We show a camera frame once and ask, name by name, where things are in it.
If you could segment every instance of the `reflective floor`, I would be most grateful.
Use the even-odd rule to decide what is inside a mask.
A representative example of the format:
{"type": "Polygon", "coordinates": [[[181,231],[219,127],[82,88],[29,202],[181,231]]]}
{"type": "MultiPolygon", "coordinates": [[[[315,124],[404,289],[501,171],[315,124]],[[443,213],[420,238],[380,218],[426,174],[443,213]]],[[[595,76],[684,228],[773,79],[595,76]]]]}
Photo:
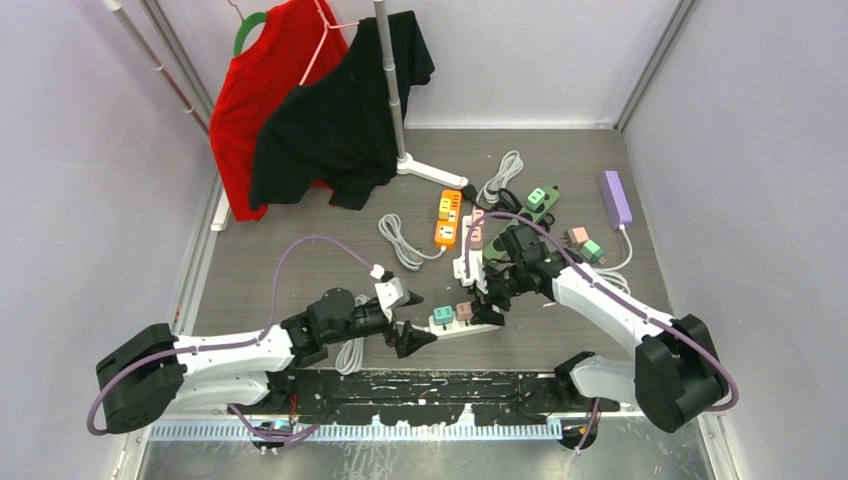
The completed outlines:
{"type": "Polygon", "coordinates": [[[279,456],[246,441],[148,443],[140,478],[714,479],[693,421],[666,434],[643,417],[605,416],[579,457],[555,441],[307,442],[279,456]]]}

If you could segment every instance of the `purple power strip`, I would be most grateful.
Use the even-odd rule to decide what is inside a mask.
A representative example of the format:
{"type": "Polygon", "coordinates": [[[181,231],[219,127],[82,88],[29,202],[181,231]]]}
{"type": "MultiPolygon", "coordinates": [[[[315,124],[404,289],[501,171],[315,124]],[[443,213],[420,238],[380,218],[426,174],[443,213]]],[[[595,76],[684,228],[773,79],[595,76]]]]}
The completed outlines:
{"type": "Polygon", "coordinates": [[[610,227],[613,230],[618,230],[619,225],[629,227],[633,223],[633,214],[630,213],[630,206],[627,204],[627,197],[624,196],[624,188],[621,186],[618,172],[605,171],[598,179],[598,184],[601,187],[601,198],[604,199],[610,227]]]}

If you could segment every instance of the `t-shirt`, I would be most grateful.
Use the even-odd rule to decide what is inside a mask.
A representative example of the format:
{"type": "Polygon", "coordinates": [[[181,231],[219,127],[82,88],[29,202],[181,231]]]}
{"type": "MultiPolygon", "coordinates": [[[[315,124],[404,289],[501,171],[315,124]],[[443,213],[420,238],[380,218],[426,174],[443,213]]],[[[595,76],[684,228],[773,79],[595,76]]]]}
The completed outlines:
{"type": "MultiPolygon", "coordinates": [[[[324,0],[318,0],[331,24],[336,23],[324,0]]],[[[266,205],[248,205],[253,153],[262,124],[300,82],[324,34],[315,0],[289,0],[268,11],[256,42],[230,62],[230,70],[209,122],[209,141],[233,218],[259,220],[266,205]]],[[[339,64],[347,44],[339,30],[330,30],[307,83],[315,82],[339,64]]]]}
{"type": "MultiPolygon", "coordinates": [[[[413,12],[389,16],[401,108],[412,85],[426,85],[433,61],[413,12]]],[[[317,83],[292,89],[256,141],[250,205],[297,203],[310,182],[334,190],[330,203],[359,210],[397,173],[377,22],[359,22],[347,55],[317,83]]]]}

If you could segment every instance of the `green cube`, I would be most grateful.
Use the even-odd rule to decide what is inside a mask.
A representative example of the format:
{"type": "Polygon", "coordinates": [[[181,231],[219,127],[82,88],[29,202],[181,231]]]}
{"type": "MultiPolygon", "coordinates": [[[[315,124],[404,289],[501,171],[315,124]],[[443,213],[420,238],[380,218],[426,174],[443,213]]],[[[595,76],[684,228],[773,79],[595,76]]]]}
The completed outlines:
{"type": "Polygon", "coordinates": [[[527,208],[530,210],[536,210],[544,201],[545,191],[541,188],[537,188],[536,190],[533,190],[530,195],[527,195],[527,208]]]}
{"type": "Polygon", "coordinates": [[[453,307],[450,305],[433,309],[433,323],[447,325],[453,321],[453,307]]]}
{"type": "Polygon", "coordinates": [[[580,255],[589,263],[598,263],[601,255],[604,254],[604,249],[595,243],[594,240],[587,240],[580,249],[580,255]]]}

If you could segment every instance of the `pink hanger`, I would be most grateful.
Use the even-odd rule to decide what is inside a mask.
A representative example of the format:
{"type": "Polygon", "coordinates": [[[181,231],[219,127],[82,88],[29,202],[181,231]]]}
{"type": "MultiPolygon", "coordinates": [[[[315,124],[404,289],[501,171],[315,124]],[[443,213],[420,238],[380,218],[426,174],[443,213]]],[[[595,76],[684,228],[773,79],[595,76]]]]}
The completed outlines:
{"type": "Polygon", "coordinates": [[[324,46],[324,40],[327,39],[327,33],[329,33],[330,30],[338,30],[339,28],[359,25],[359,22],[345,23],[344,25],[330,25],[330,21],[327,20],[327,16],[324,15],[324,10],[321,9],[321,4],[318,3],[318,0],[314,1],[315,6],[318,8],[318,15],[321,15],[321,20],[324,22],[324,35],[321,36],[321,41],[318,42],[318,48],[315,49],[315,53],[312,55],[312,60],[309,61],[309,66],[306,67],[306,72],[303,74],[303,78],[300,79],[300,85],[303,85],[303,83],[306,82],[306,77],[308,77],[309,72],[312,71],[312,65],[315,65],[315,59],[318,58],[318,53],[321,52],[321,47],[324,46]]]}

